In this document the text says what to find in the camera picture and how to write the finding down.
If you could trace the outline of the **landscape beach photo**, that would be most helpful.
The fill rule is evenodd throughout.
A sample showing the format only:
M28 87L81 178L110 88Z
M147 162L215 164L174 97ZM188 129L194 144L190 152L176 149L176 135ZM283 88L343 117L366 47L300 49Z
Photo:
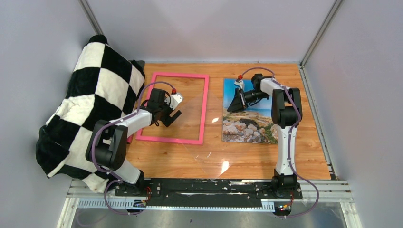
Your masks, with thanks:
M271 118L272 98L256 105L247 105L240 112L227 111L234 98L235 79L225 78L223 86L222 140L231 143L277 144L278 136ZM250 80L244 81L244 91L253 90Z

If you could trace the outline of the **pink picture frame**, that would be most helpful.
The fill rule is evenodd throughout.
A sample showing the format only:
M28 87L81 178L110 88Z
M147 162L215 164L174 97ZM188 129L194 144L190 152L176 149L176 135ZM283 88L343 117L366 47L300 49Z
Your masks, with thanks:
M201 118L200 118L200 127L199 127L199 138L198 140L191 139L180 139L180 138L167 138L167 137L157 137L157 136L145 136L142 135L143 130L137 131L135 134L130 135L127 139L127 143L131 144L133 139L140 141L152 141L152 142L161 142L161 143L182 143L182 144L193 144L193 145L202 145L204 138L204 130L205 130L205 119L206 119L206 110L207 110L207 98L208 98L208 87L209 87L209 76L208 75L198 75L198 74L184 74L184 73L166 73L166 72L154 72L151 83L156 82L158 76L167 76L167 77L177 77L177 78L196 78L204 80L204 88L203 88L203 100L201 106Z

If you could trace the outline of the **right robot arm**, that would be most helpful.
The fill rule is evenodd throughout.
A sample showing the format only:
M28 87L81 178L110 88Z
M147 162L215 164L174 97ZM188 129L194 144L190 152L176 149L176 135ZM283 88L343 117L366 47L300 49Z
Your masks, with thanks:
M259 192L271 192L281 199L297 189L294 154L297 127L302 120L300 90L282 85L273 76L262 74L255 74L251 82L253 89L245 91L243 76L238 76L234 82L234 98L227 111L244 111L250 103L263 98L272 100L271 118L278 134L278 160L271 183Z

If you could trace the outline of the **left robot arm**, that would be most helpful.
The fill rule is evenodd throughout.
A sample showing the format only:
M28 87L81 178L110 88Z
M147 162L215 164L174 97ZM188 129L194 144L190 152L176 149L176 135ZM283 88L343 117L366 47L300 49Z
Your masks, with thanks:
M85 158L98 171L112 175L117 186L127 187L129 193L141 196L145 192L144 173L126 159L129 136L151 125L170 126L180 115L176 108L184 97L175 89L171 93L154 88L149 98L131 114L120 119L96 122Z

